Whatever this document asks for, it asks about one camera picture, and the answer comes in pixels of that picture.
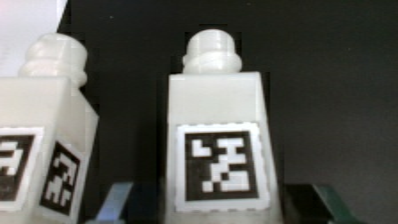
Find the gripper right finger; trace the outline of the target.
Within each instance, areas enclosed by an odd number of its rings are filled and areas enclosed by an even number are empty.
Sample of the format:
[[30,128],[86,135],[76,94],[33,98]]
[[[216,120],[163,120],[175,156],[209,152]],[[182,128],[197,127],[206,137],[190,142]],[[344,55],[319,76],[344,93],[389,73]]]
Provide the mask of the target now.
[[328,185],[284,186],[285,224],[367,224],[353,216],[339,194]]

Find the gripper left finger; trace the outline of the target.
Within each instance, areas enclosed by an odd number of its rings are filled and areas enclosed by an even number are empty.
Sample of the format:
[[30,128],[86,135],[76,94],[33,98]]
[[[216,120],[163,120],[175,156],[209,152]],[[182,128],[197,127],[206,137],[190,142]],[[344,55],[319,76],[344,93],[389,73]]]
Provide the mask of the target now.
[[126,221],[120,218],[120,213],[131,188],[131,182],[117,182],[111,184],[95,218],[90,219],[85,224],[126,224]]

